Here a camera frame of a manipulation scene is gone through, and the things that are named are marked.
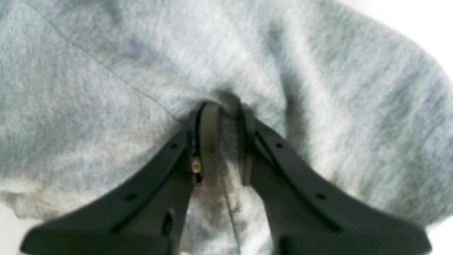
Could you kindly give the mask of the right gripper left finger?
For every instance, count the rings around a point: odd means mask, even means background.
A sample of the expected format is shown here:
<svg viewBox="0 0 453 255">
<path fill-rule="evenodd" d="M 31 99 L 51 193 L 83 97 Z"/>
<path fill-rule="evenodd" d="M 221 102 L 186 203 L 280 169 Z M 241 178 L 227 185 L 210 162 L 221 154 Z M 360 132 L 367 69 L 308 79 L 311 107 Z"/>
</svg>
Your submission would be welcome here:
<svg viewBox="0 0 453 255">
<path fill-rule="evenodd" d="M 217 185 L 220 106 L 205 102 L 146 165 L 88 205 L 33 227 L 28 255 L 176 255 L 195 187 Z"/>
</svg>

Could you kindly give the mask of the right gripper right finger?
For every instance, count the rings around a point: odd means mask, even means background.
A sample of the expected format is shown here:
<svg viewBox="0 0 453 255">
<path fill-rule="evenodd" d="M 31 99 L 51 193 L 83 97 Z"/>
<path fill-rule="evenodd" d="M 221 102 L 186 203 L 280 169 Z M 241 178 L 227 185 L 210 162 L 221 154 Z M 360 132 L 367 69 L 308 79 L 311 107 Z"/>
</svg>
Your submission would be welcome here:
<svg viewBox="0 0 453 255">
<path fill-rule="evenodd" d="M 265 205 L 274 255 L 424 255 L 419 226 L 350 197 L 303 161 L 246 105 L 236 114 L 243 186 Z"/>
</svg>

